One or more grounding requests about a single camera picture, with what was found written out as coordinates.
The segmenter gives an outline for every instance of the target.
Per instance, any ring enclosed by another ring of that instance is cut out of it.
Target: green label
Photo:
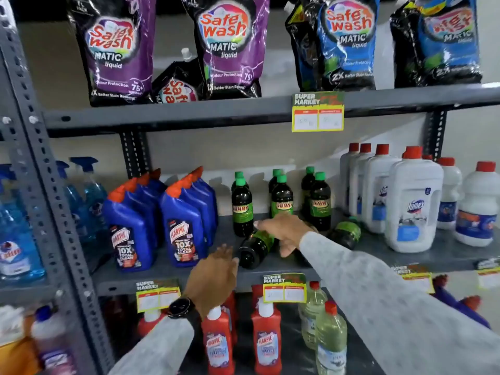
[[[349,221],[339,222],[335,227],[335,230],[344,230],[346,232],[351,233],[356,242],[358,242],[359,237],[361,237],[361,229],[354,222],[349,222]]]
[[[280,212],[293,214],[293,201],[271,202],[271,216],[274,217]]]
[[[328,217],[332,215],[330,200],[311,200],[309,210],[313,217]]]
[[[253,232],[252,234],[250,234],[250,237],[248,237],[248,238],[250,239],[252,237],[261,239],[264,242],[264,244],[266,245],[268,253],[269,253],[269,250],[271,250],[272,245],[274,245],[274,237],[271,234],[269,234],[268,232],[266,232],[265,230],[257,230],[256,232]]]
[[[233,221],[244,223],[253,220],[253,205],[233,205]]]
[[[307,191],[307,190],[302,190],[302,205],[303,205],[303,208],[307,208],[308,205],[309,205],[309,197],[310,195],[310,191]]]

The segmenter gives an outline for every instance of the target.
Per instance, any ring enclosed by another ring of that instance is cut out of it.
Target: white bottle with red cap
[[[389,170],[399,161],[400,158],[389,155],[389,145],[386,143],[378,144],[375,156],[366,161],[361,221],[372,233],[382,234],[385,231]]]
[[[455,158],[443,157],[437,161],[445,174],[442,181],[437,226],[438,229],[453,230],[457,220],[457,201],[460,199],[459,188],[462,184],[462,173],[455,166]]]
[[[372,144],[362,143],[359,154],[353,157],[349,169],[349,214],[361,219],[363,197],[363,181],[365,178],[365,164],[373,156]]]
[[[443,170],[422,159],[422,147],[408,146],[389,171],[385,240],[397,252],[423,252],[433,243]]]
[[[495,162],[478,162],[475,172],[464,180],[454,236],[469,246],[483,247],[493,241],[497,221],[500,175]]]
[[[349,151],[341,156],[341,193],[339,202],[345,213],[349,213],[349,165],[358,154],[359,143],[349,143]]]

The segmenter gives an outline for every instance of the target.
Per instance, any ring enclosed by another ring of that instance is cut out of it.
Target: hand
[[[272,219],[255,221],[253,225],[279,239],[279,253],[282,257],[288,257],[298,248],[304,234],[315,231],[296,215],[289,213],[278,213]]]
[[[202,259],[191,270],[184,297],[188,297],[202,320],[210,309],[221,305],[236,287],[236,274],[240,260],[233,258],[233,247],[226,244]]]

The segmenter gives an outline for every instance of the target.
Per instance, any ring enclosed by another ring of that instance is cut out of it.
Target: person
[[[414,288],[381,260],[315,233],[297,216],[256,221],[280,239],[286,257],[298,248],[386,375],[500,374],[500,336]],[[236,286],[238,259],[223,246],[193,268],[183,297],[206,316]],[[192,322],[164,318],[109,375],[174,375],[193,338]]]

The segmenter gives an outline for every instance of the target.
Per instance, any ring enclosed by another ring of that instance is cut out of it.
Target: sleeve
[[[189,321],[164,317],[108,375],[176,375],[194,335]]]
[[[386,375],[500,373],[498,335],[383,261],[313,232],[300,250]]]

